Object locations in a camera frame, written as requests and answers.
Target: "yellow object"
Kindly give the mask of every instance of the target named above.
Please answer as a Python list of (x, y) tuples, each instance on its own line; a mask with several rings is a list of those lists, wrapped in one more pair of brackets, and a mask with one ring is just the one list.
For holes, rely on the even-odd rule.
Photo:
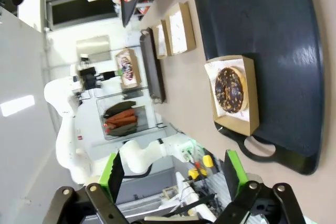
[(209, 167), (209, 168), (214, 167), (214, 162), (210, 155), (203, 156), (203, 163), (206, 167)]
[[(207, 175), (207, 172), (205, 169), (200, 169), (200, 171), (204, 176)], [(195, 168), (195, 169), (190, 169), (188, 171), (188, 175), (191, 176), (192, 179), (196, 179), (199, 176), (199, 173), (198, 173), (198, 170)]]

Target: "green tape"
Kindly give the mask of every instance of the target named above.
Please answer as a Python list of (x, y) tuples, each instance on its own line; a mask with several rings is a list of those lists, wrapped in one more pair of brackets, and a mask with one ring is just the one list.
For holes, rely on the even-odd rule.
[(241, 188), (248, 182), (248, 178), (247, 175), (244, 171), (243, 165), (240, 162), (240, 159), (238, 157), (238, 154), (236, 151), (232, 151), (232, 150), (227, 150), (227, 154), (232, 162), (232, 165), (237, 173), (237, 177), (239, 180), (238, 183), (238, 192), (240, 192)]
[(113, 167), (113, 161), (116, 158), (116, 156), (117, 156), (116, 153), (111, 153), (110, 154), (109, 160), (106, 163), (104, 171), (99, 178), (99, 184), (107, 192), (110, 199), (112, 199), (112, 195), (111, 195), (110, 189), (109, 189), (109, 178), (110, 178), (112, 167)]

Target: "brown pastry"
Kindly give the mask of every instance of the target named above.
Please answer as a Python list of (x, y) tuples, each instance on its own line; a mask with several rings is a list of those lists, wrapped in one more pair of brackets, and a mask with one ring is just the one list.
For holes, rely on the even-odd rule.
[(222, 69), (215, 83), (216, 99), (228, 113), (237, 113), (248, 104), (247, 84), (244, 75), (236, 68)]

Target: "countertop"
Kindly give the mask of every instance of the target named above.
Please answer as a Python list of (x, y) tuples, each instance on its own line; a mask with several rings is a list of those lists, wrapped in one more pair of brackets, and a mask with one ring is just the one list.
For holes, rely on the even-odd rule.
[[(319, 167), (310, 176), (300, 175), (277, 163), (258, 163), (247, 158), (238, 145), (215, 129), (211, 110), (208, 77), (204, 69), (205, 57), (194, 0), (155, 0), (141, 21), (147, 28), (163, 18), (177, 2), (188, 2), (197, 48), (161, 60), (167, 101), (156, 105), (156, 111), (190, 137), (196, 139), (218, 158), (225, 150), (238, 152), (246, 172), (262, 177), (267, 186), (289, 183), (303, 214), (317, 223), (332, 223), (336, 202), (336, 1), (313, 0), (317, 13), (325, 67), (325, 118), (323, 146)], [(257, 154), (269, 154), (262, 147), (249, 143)]]

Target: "fluorescent light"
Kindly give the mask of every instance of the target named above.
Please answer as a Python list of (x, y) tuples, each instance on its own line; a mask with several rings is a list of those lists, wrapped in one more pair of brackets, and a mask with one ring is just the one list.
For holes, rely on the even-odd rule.
[(24, 110), (35, 104), (34, 97), (32, 95), (27, 95), (9, 102), (4, 102), (0, 104), (0, 108), (3, 116), (9, 116), (20, 110)]

